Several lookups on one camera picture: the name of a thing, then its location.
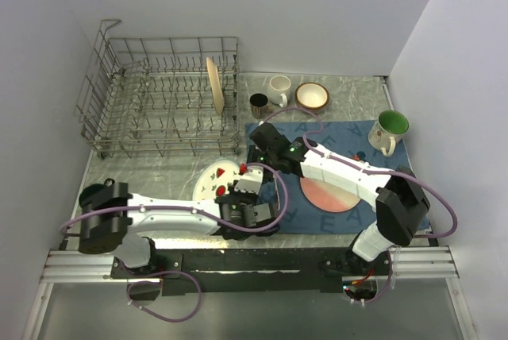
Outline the white strawberry pattern plate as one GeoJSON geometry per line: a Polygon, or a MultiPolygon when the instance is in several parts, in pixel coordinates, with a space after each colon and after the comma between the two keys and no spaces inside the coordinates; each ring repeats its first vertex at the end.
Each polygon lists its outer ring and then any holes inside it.
{"type": "Polygon", "coordinates": [[[218,160],[205,168],[194,185],[193,200],[215,199],[220,192],[226,193],[228,187],[239,175],[240,166],[231,160],[218,160]]]}

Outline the beige plate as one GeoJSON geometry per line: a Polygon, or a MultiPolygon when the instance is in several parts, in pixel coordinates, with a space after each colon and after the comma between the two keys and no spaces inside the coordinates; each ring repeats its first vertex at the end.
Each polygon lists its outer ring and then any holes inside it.
{"type": "Polygon", "coordinates": [[[218,67],[210,57],[206,58],[206,67],[212,90],[214,108],[217,115],[221,116],[225,105],[225,99],[221,89],[218,67]]]}

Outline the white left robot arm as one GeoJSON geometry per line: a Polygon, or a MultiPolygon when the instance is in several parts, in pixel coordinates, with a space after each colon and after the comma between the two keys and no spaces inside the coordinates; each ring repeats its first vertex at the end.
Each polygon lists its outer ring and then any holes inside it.
{"type": "Polygon", "coordinates": [[[85,218],[80,223],[78,251],[83,254],[112,253],[140,278],[163,270],[156,246],[142,234],[149,231],[180,231],[221,236],[243,241],[253,235],[268,237],[279,231],[278,213],[261,203],[258,195],[221,185],[213,199],[182,201],[152,199],[129,192],[127,183],[108,179],[91,184],[79,196],[82,214],[107,208],[111,211],[85,218]]]}

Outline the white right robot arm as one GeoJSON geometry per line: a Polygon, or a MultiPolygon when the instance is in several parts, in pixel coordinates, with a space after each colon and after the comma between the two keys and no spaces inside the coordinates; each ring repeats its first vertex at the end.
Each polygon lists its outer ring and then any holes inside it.
{"type": "Polygon", "coordinates": [[[383,265],[389,248],[411,243],[429,211],[429,200],[409,168],[377,168],[304,137],[289,140],[267,122],[257,126],[249,139],[252,159],[270,166],[281,176],[321,181],[352,194],[372,208],[374,222],[341,249],[339,258],[330,266],[344,275],[362,276],[383,265]]]}

